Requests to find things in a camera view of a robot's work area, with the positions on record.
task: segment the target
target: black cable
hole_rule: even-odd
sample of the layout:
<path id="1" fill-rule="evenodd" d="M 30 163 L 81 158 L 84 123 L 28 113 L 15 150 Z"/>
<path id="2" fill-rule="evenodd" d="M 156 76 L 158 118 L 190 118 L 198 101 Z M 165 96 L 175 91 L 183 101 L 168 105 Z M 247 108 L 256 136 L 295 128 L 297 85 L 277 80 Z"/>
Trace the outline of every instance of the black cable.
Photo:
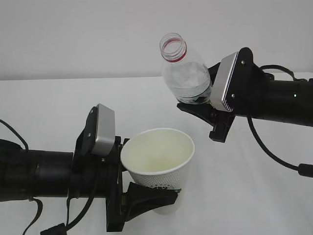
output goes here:
<path id="1" fill-rule="evenodd" d="M 85 204 L 85 206 L 83 207 L 82 211 L 78 214 L 78 216 L 72 221 L 70 222 L 67 226 L 66 226 L 66 230 L 70 230 L 71 228 L 73 228 L 76 224 L 79 223 L 79 221 L 81 221 L 81 219 L 85 216 L 85 214 L 87 213 L 88 209 L 90 208 L 95 193 L 97 191 L 97 187 L 98 187 L 98 181 L 99 181 L 99 175 L 100 175 L 100 165 L 101 163 L 97 163 L 97 169 L 96 169 L 96 174 L 95 174 L 95 180 L 94 180 L 94 184 L 93 184 L 93 188 L 91 191 L 91 194 L 88 197 L 88 200 Z"/>
<path id="2" fill-rule="evenodd" d="M 252 122 L 252 118 L 250 116 L 247 116 L 246 117 L 247 120 L 248 120 L 248 124 L 249 124 L 249 127 L 250 127 L 250 130 L 255 138 L 255 140 L 257 141 L 257 143 L 259 144 L 259 146 L 261 147 L 261 149 L 267 154 L 269 155 L 274 161 L 278 162 L 279 164 L 289 168 L 289 169 L 292 169 L 292 170 L 296 170 L 298 171 L 298 167 L 295 166 L 295 165 L 292 165 L 292 164 L 289 164 L 283 160 L 281 160 L 280 158 L 278 158 L 276 155 L 274 155 L 271 151 L 269 151 L 269 149 L 263 144 L 263 142 L 261 141 L 258 133 L 256 132 L 255 128 L 254 128 L 254 125 L 253 125 L 253 122 Z"/>
<path id="3" fill-rule="evenodd" d="M 19 135 L 19 133 L 14 130 L 14 128 L 12 126 L 10 126 L 8 123 L 6 123 L 5 121 L 0 119 L 0 123 L 2 123 L 3 125 L 5 125 L 11 132 L 13 132 L 14 135 L 17 136 L 17 138 L 20 139 L 20 141 L 24 144 L 25 146 L 25 150 L 26 152 L 28 152 L 28 144 L 26 143 L 26 141 L 22 138 L 22 136 Z"/>
<path id="4" fill-rule="evenodd" d="M 301 79 L 295 78 L 293 71 L 291 71 L 291 70 L 289 70 L 289 69 L 287 69 L 281 65 L 263 65 L 260 67 L 260 69 L 262 69 L 262 70 L 280 70 L 280 71 L 283 71 L 283 72 L 289 74 L 294 81 L 307 81 L 304 78 L 301 78 Z"/>
<path id="5" fill-rule="evenodd" d="M 37 213 L 35 215 L 35 218 L 30 222 L 30 224 L 24 230 L 23 235 L 26 234 L 26 232 L 30 228 L 30 226 L 32 226 L 39 219 L 41 213 L 43 212 L 43 202 L 39 199 L 36 199 L 36 198 L 32 198 L 31 200 L 37 203 L 38 209 L 37 209 Z"/>

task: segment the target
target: cable connector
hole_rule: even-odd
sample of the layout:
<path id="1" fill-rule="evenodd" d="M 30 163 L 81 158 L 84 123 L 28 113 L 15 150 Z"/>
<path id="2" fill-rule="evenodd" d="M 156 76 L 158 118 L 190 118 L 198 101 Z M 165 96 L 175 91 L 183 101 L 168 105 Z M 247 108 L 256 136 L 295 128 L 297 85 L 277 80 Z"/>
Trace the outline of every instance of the cable connector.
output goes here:
<path id="1" fill-rule="evenodd" d="M 313 178 L 313 165 L 311 164 L 299 164 L 298 166 L 299 175 Z"/>

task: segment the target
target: cup rim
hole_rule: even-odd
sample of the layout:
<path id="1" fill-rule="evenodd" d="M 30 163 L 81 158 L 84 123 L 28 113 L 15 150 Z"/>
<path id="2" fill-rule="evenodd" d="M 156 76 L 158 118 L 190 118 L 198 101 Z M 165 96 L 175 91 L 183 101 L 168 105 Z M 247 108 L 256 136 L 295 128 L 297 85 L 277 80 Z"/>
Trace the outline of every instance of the cup rim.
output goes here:
<path id="1" fill-rule="evenodd" d="M 176 132 L 180 132 L 181 134 L 185 135 L 191 142 L 192 144 L 192 153 L 190 154 L 190 156 L 188 157 L 188 159 L 186 161 L 184 161 L 182 164 L 174 167 L 174 168 L 171 168 L 171 169 L 168 169 L 168 170 L 162 170 L 162 171 L 156 171 L 156 172 L 140 172 L 140 171 L 135 171 L 131 168 L 127 168 L 125 166 L 125 164 L 123 163 L 123 160 L 122 160 L 122 153 L 123 153 L 123 149 L 124 147 L 130 142 L 132 141 L 132 139 L 135 139 L 136 137 L 142 135 L 142 134 L 145 134 L 147 132 L 152 132 L 152 131 L 156 131 L 156 130 L 171 130 L 171 131 L 176 131 Z M 132 137 L 129 141 L 127 141 L 127 143 L 123 146 L 122 150 L 121 150 L 121 153 L 120 153 L 120 159 L 121 159 L 121 163 L 123 164 L 123 166 L 131 173 L 135 173 L 135 174 L 138 174 L 138 175 L 163 175 L 163 174 L 167 174 L 167 173 L 171 173 L 175 170 L 178 170 L 180 168 L 182 168 L 183 166 L 185 166 L 191 159 L 192 157 L 194 156 L 195 154 L 195 143 L 193 142 L 192 138 L 187 135 L 185 132 L 183 131 L 180 131 L 180 130 L 177 130 L 177 129 L 173 129 L 173 128 L 154 128 L 154 129 L 150 129 L 150 130 L 146 130 L 144 132 L 141 132 L 137 135 L 135 135 L 134 137 Z"/>

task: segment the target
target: gray wall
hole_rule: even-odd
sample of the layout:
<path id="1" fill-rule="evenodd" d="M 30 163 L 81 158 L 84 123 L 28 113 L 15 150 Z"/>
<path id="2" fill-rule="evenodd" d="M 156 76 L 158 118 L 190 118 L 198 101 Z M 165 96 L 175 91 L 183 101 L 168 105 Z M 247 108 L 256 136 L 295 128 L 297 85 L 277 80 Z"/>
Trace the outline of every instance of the gray wall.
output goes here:
<path id="1" fill-rule="evenodd" d="M 241 47 L 313 71 L 312 0 L 2 0 L 0 80 L 160 75 L 180 33 L 208 66 Z"/>

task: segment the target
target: metal plate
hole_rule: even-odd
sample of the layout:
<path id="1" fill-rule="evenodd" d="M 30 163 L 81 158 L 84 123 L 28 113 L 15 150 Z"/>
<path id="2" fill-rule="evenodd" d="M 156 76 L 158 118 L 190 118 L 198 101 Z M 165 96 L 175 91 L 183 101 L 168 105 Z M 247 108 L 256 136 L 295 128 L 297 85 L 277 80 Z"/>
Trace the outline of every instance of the metal plate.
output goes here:
<path id="1" fill-rule="evenodd" d="M 92 153 L 106 156 L 115 142 L 115 113 L 102 104 L 98 104 L 97 108 L 97 129 Z"/>
<path id="2" fill-rule="evenodd" d="M 212 106 L 220 111 L 232 112 L 233 108 L 227 104 L 226 94 L 231 80 L 238 52 L 222 59 L 219 70 L 216 74 L 210 102 Z"/>

